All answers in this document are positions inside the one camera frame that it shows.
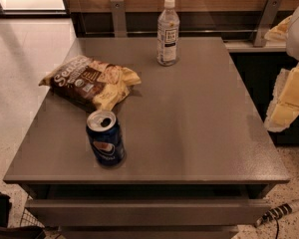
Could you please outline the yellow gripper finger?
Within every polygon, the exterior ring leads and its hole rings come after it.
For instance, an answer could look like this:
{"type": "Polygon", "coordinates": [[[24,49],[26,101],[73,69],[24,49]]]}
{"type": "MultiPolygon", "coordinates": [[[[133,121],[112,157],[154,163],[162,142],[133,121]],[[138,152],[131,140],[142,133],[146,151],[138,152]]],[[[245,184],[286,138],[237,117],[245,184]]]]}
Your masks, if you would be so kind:
{"type": "Polygon", "coordinates": [[[291,16],[288,16],[275,27],[271,28],[264,36],[267,41],[285,41],[291,16]]]}
{"type": "Polygon", "coordinates": [[[292,70],[282,69],[278,74],[264,126],[269,131],[280,132],[288,128],[298,116],[299,63],[292,70]]]}

